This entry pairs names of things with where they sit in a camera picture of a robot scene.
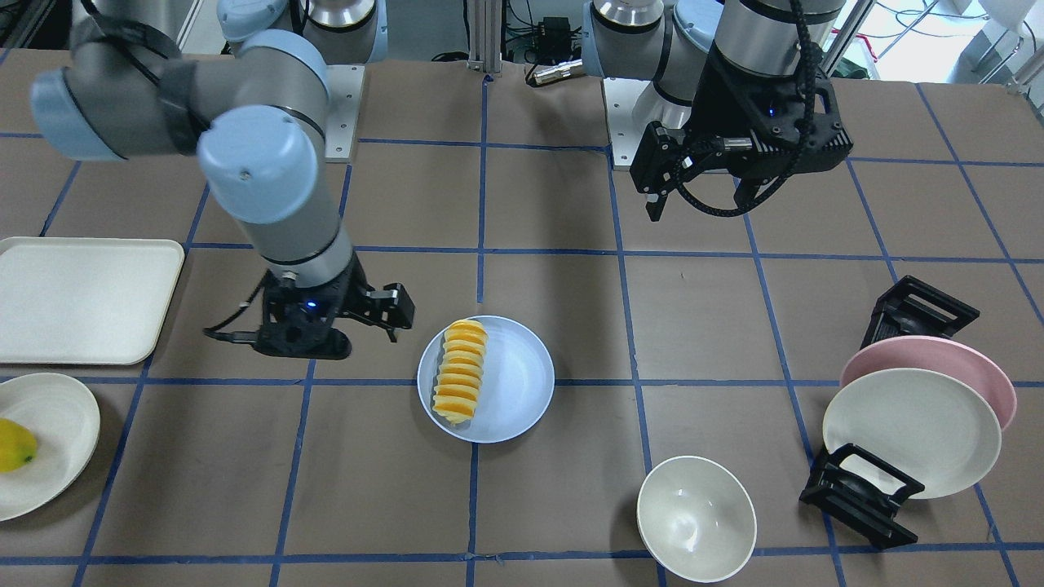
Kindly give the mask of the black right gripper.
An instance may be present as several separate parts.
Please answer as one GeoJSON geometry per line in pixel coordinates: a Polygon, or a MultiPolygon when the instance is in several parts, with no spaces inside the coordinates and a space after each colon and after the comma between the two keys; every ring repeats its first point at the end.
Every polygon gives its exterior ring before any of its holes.
{"type": "Polygon", "coordinates": [[[357,254],[332,281],[312,289],[300,289],[271,271],[265,272],[260,284],[262,323],[254,349],[263,355],[343,360],[352,345],[334,327],[339,316],[378,327],[392,343],[398,342],[401,330],[413,328],[416,308],[408,307],[405,286],[392,283],[372,290],[357,254]]]}

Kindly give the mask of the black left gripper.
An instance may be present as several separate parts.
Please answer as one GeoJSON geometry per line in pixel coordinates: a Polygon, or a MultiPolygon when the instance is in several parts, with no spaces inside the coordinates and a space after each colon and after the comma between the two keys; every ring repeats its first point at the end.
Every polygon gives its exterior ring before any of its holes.
{"type": "MultiPolygon", "coordinates": [[[[742,70],[713,46],[702,69],[691,116],[681,130],[652,121],[643,130],[640,155],[630,165],[631,182],[645,195],[645,211],[660,222],[669,194],[681,193],[701,150],[712,152],[712,168],[741,179],[783,174],[805,130],[802,71],[789,77],[761,77],[742,70]]],[[[823,71],[814,77],[812,133],[794,174],[824,172],[843,163],[853,148],[840,119],[836,94],[823,71]]]]}

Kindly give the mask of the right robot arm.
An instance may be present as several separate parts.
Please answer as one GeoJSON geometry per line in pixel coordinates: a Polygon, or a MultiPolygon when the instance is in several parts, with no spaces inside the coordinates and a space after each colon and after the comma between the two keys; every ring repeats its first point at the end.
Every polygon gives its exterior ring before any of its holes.
{"type": "Polygon", "coordinates": [[[175,40],[114,7],[82,1],[69,40],[70,67],[38,75],[31,114],[42,136],[71,159],[196,157],[212,197],[266,263],[240,308],[261,298],[254,331],[231,320],[206,337],[258,353],[343,360],[335,328],[349,316],[392,342],[414,324],[405,286],[370,285],[321,163],[334,96],[316,34],[345,36],[351,63],[377,55],[380,1],[220,1],[231,60],[183,55],[175,40]]]}

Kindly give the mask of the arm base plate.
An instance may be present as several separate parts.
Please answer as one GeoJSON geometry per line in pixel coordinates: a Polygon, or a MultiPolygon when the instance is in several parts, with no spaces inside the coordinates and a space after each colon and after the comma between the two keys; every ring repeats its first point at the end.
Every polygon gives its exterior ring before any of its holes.
{"type": "Polygon", "coordinates": [[[325,160],[350,163],[354,156],[365,67],[362,64],[331,64],[327,69],[330,101],[325,119],[325,160]]]}
{"type": "Polygon", "coordinates": [[[610,77],[603,79],[606,122],[613,168],[626,171],[649,122],[678,130],[689,119],[691,104],[677,104],[662,96],[651,81],[610,77]]]}

